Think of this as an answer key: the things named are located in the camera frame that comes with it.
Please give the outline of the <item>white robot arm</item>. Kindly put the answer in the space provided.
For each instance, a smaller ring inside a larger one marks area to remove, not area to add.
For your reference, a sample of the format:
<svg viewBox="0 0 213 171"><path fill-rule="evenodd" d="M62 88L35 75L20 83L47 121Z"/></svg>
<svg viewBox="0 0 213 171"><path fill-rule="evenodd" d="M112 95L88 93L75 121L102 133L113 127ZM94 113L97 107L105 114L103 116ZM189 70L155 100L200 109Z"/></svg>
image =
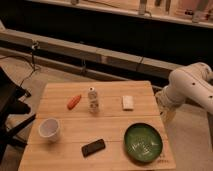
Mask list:
<svg viewBox="0 0 213 171"><path fill-rule="evenodd" d="M169 84L155 94L164 123L173 120L176 109L189 98L213 114L213 70L198 62L179 67L169 74Z"/></svg>

